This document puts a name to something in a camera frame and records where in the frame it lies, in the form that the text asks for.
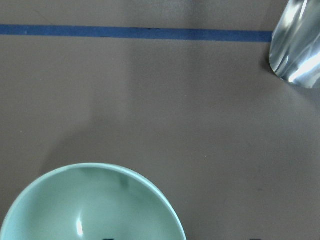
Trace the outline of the metal scoop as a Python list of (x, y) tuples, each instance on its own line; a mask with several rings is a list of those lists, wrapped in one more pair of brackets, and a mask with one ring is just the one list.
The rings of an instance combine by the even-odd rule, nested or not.
[(290, 0), (272, 33), (272, 71), (283, 81), (307, 89), (320, 87), (320, 2)]

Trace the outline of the green ceramic bowl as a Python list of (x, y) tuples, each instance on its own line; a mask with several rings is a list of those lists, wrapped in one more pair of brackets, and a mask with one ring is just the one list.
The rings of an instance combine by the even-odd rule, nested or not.
[(3, 240), (184, 240), (164, 194), (113, 164), (80, 163), (39, 177), (6, 214)]

